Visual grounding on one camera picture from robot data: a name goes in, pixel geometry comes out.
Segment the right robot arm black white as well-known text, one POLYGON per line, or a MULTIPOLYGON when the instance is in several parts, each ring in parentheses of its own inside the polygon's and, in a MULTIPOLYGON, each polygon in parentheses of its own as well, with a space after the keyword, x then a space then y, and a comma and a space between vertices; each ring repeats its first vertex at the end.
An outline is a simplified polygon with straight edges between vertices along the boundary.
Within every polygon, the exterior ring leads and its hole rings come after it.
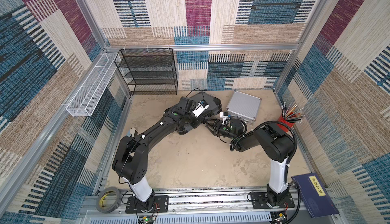
POLYGON ((266 121, 251 131, 241 119, 209 119, 206 127, 216 137, 231 139, 230 151, 245 152, 261 146, 271 161, 271 175, 267 184, 267 204, 274 208, 281 205, 289 194, 287 175, 290 161, 296 153, 298 142, 288 124, 266 121))

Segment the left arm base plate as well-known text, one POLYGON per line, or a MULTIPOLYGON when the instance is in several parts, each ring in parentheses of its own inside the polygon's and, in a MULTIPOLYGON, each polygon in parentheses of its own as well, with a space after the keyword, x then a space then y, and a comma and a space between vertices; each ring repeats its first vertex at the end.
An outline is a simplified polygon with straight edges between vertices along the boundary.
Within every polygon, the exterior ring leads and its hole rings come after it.
POLYGON ((142 202, 136 197, 130 197, 126 204, 126 214, 141 214, 141 213, 165 213, 168 211, 169 196, 161 195, 151 197, 142 202))

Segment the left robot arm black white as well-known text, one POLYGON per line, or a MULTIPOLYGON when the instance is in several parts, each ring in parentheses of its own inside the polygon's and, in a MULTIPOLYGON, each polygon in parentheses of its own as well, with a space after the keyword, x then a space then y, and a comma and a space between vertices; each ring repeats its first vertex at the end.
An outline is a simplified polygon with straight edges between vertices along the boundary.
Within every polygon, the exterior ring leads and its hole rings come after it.
POLYGON ((120 140, 112 169, 130 186, 139 205, 154 203, 154 190, 146 179, 148 154, 154 146, 171 133, 186 134, 221 111, 220 99, 201 91, 189 98, 181 97, 146 131, 120 140))

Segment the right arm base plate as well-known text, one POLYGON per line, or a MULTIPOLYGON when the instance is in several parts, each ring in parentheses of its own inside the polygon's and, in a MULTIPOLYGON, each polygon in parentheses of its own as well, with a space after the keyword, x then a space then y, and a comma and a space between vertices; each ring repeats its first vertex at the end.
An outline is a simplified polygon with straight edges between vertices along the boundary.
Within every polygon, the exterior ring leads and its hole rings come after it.
POLYGON ((247 198, 254 209, 294 209, 296 206, 290 192, 275 194, 272 191, 252 191, 247 198))

